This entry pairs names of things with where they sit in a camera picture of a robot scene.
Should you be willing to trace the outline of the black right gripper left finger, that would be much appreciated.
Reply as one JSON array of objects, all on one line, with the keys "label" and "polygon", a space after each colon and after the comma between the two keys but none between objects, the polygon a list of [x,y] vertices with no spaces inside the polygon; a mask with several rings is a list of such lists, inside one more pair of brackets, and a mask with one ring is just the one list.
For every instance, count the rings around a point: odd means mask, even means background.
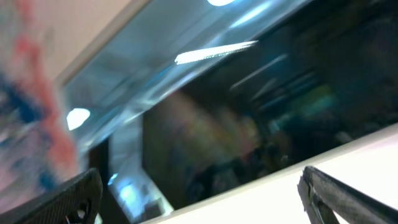
[{"label": "black right gripper left finger", "polygon": [[102,193],[100,173],[90,168],[57,189],[1,214],[1,223],[94,223]]}]

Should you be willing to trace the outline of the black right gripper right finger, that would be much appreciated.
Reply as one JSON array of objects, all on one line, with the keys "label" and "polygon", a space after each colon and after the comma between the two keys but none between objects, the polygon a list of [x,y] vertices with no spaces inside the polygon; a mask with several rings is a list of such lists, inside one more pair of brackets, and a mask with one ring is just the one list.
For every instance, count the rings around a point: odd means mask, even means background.
[{"label": "black right gripper right finger", "polygon": [[363,194],[313,166],[306,166],[297,185],[311,224],[397,224],[397,210]]}]

